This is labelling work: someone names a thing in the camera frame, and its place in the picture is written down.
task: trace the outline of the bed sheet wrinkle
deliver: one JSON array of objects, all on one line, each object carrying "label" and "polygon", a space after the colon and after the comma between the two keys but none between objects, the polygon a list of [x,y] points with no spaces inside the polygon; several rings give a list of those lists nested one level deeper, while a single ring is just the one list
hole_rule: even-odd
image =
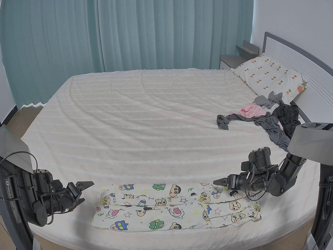
[{"label": "bed sheet wrinkle", "polygon": [[84,191],[86,201],[76,210],[57,215],[52,225],[31,225],[32,230],[75,250],[245,250],[293,231],[314,214],[319,167],[311,161],[294,188],[277,199],[263,197],[260,205],[269,210],[250,225],[115,234],[90,224],[99,188],[108,182],[210,182],[239,173],[249,152],[263,146],[271,148],[272,164],[280,163],[285,152],[261,127],[242,122],[231,122],[229,131],[216,127],[217,114],[240,110],[255,97],[231,71],[223,70],[72,77],[49,100],[23,141],[55,179],[64,184],[91,180],[95,185]]}]

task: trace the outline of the tile floor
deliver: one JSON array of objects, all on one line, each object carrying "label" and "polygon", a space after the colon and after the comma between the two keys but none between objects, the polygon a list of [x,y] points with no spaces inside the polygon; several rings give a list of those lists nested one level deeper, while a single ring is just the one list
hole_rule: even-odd
[{"label": "tile floor", "polygon": [[[21,108],[14,117],[10,120],[7,127],[14,132],[18,137],[22,137],[27,131],[35,117],[42,110],[43,106],[28,106]],[[269,244],[253,248],[251,250],[302,250],[306,235],[313,220],[306,223],[296,231],[287,234]],[[15,250],[14,244],[5,230],[4,223],[0,216],[0,243],[2,249]],[[38,236],[38,241],[44,250],[70,250],[69,248],[56,245],[44,238]]]}]

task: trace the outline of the curtain fold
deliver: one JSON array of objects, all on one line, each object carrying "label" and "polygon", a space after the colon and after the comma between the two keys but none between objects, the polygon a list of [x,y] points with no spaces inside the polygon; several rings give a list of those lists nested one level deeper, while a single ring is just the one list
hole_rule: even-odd
[{"label": "curtain fold", "polygon": [[71,76],[196,67],[250,40],[253,0],[2,0],[3,63],[17,106]]}]

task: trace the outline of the headboard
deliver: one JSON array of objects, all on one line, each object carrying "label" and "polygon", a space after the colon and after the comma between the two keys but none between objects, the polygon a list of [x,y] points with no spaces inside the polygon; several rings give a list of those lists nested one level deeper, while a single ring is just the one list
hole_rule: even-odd
[{"label": "headboard", "polygon": [[298,71],[308,87],[293,102],[305,121],[333,122],[333,69],[309,52],[265,32],[262,52]]}]

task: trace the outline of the pile of clothes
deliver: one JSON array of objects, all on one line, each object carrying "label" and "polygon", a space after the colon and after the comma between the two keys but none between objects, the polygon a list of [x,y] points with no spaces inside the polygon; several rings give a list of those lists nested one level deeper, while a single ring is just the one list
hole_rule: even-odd
[{"label": "pile of clothes", "polygon": [[253,121],[255,125],[264,128],[272,142],[288,152],[295,128],[301,124],[298,113],[297,105],[282,102],[282,93],[271,92],[268,98],[260,95],[239,112],[231,111],[228,116],[218,115],[216,123],[219,129],[228,130],[232,120]]}]

